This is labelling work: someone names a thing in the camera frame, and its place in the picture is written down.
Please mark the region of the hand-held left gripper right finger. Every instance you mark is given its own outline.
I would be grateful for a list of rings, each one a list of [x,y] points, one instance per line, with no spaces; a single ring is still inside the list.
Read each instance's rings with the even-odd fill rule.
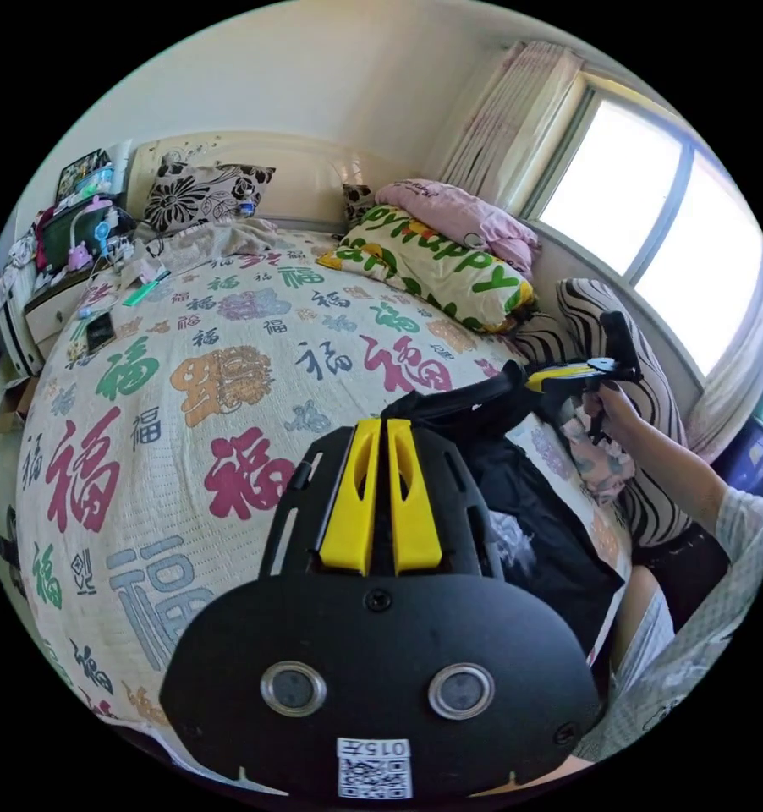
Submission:
[[[434,570],[442,548],[408,420],[387,421],[387,463],[395,574]]]

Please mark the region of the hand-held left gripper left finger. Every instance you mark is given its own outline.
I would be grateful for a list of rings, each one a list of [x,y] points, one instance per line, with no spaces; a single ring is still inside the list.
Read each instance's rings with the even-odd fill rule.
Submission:
[[[322,564],[366,576],[375,528],[380,420],[356,424],[320,546]]]

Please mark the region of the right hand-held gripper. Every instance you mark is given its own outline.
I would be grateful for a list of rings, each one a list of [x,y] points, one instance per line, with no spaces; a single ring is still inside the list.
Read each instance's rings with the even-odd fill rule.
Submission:
[[[600,362],[600,365],[605,369],[599,368],[597,371],[607,371],[607,375],[602,375],[597,379],[594,379],[596,368],[587,363],[534,366],[532,371],[527,374],[524,385],[534,393],[581,393],[590,383],[600,384],[602,381],[611,380],[619,384],[626,378],[627,369],[620,363],[610,361],[609,363]]]

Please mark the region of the person's right hand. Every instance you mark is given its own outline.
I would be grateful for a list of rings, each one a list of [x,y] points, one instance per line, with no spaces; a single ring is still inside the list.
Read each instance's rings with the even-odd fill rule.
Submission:
[[[627,452],[631,450],[641,419],[617,382],[602,381],[595,391],[585,392],[583,407],[590,417],[591,427],[600,421],[601,428],[614,442]]]

